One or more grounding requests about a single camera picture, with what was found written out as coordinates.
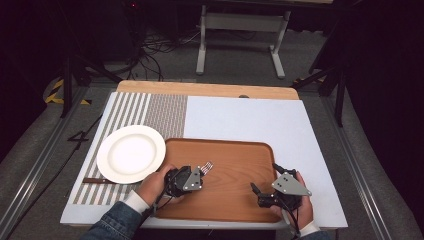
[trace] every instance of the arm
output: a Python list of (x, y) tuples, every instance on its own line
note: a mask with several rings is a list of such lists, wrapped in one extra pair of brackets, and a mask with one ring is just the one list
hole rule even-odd
[[(299, 172), (296, 173), (298, 181), (306, 187), (305, 181)], [(271, 206), (271, 211), (282, 218), (281, 208)], [(327, 232), (321, 231), (320, 228), (314, 223), (314, 210), (309, 196), (302, 196), (302, 205), (293, 211), (293, 215), (297, 216), (297, 224), (300, 230), (300, 238), (304, 240), (323, 239), (329, 240), (330, 236)], [(294, 219), (288, 214), (290, 225), (295, 226)]]
[(131, 239), (150, 215), (149, 209), (164, 189), (166, 173), (175, 168), (165, 165), (159, 172), (147, 176), (137, 191), (131, 191), (124, 202), (117, 202), (82, 237), (91, 239)]

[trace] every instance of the gray striped mat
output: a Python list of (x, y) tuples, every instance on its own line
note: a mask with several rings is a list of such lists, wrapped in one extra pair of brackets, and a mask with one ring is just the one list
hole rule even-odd
[[(164, 139), (183, 137), (187, 96), (147, 93), (116, 93), (110, 113), (101, 132), (85, 177), (103, 178), (96, 164), (100, 143), (112, 132), (130, 125), (145, 125), (156, 129)], [(123, 200), (138, 184), (83, 184), (73, 200), (74, 204), (111, 205)]]

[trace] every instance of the denim sleeve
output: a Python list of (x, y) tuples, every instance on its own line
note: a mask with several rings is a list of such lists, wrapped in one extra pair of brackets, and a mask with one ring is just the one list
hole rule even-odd
[(317, 231), (301, 237), (302, 240), (330, 240), (330, 235), (326, 231)]
[(117, 202), (80, 239), (131, 239), (139, 227), (141, 215), (123, 202)]

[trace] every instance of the brown tray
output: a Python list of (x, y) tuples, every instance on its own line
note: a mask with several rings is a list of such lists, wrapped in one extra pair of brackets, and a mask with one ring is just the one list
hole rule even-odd
[(280, 219), (268, 208), (260, 208), (252, 192), (254, 182), (263, 192), (274, 190), (276, 179), (272, 168), (274, 156), (265, 143), (174, 138), (166, 141), (165, 163), (177, 168), (185, 165), (214, 166), (203, 177), (203, 188), (184, 196), (178, 204), (166, 205), (157, 212), (158, 218), (265, 222)]

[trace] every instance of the jacket cuff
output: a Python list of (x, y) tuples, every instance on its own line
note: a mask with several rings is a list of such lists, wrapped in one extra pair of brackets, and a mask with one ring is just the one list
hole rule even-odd
[(300, 237), (320, 231), (321, 229), (315, 224), (314, 220), (300, 230)]
[(147, 205), (147, 203), (134, 190), (131, 190), (124, 203), (139, 214), (150, 208), (149, 205)]

